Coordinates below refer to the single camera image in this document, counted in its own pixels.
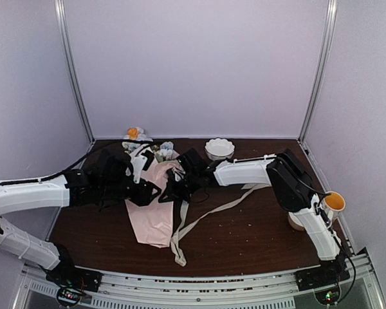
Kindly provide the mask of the fake flower bouquet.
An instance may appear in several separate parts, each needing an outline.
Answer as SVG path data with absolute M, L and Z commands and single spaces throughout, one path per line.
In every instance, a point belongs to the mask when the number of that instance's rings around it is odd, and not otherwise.
M 141 127 L 130 127 L 124 136 L 122 147 L 126 153 L 133 156 L 151 151 L 158 162 L 175 160 L 178 156 L 172 142 L 166 141 L 158 144 L 153 142 L 154 140 L 147 136 Z

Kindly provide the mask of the pink wrapping paper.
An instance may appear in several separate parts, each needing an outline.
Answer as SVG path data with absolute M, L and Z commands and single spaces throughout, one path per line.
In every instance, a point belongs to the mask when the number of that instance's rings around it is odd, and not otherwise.
M 166 172 L 175 167 L 180 167 L 175 160 L 153 162 L 147 171 L 141 173 L 141 177 L 164 190 L 167 186 Z M 143 207 L 129 200 L 125 204 L 137 242 L 158 248 L 166 248 L 170 245 L 173 233 L 173 203 L 171 201 L 160 203 L 155 198 L 148 206 Z

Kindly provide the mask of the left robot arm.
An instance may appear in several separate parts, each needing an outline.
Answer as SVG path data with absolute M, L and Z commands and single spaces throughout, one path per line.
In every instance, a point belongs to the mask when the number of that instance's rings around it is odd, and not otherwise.
M 4 214 L 45 207 L 80 207 L 107 201 L 130 200 L 148 206 L 161 194 L 142 172 L 155 162 L 150 150 L 139 155 L 113 154 L 103 150 L 98 161 L 86 169 L 71 169 L 44 178 L 0 182 L 0 249 L 42 267 L 58 285 L 73 286 L 84 276 L 62 245 L 42 241 L 15 227 Z

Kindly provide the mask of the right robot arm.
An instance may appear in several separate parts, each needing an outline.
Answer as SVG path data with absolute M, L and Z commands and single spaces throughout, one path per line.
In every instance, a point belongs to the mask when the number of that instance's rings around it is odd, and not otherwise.
M 159 202 L 189 201 L 202 187 L 254 184 L 271 187 L 277 203 L 294 214 L 311 238 L 320 260 L 317 279 L 332 283 L 347 270 L 346 253 L 324 208 L 329 195 L 313 187 L 313 179 L 290 149 L 251 159 L 223 159 L 208 164 L 195 149 L 177 157 L 181 171 L 168 170 Z

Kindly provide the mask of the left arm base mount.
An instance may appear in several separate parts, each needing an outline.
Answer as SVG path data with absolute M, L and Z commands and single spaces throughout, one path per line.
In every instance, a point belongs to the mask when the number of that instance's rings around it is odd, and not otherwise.
M 102 273 L 77 267 L 56 267 L 53 270 L 42 269 L 46 279 L 58 286 L 57 302 L 64 307 L 72 307 L 88 292 L 98 292 L 102 280 Z

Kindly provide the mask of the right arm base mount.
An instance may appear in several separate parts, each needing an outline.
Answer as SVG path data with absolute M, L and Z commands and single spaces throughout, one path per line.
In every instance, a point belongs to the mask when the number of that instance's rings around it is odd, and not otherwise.
M 315 267 L 295 272 L 298 290 L 313 290 L 316 301 L 324 306 L 336 306 L 342 299 L 340 283 L 348 280 L 348 270 Z

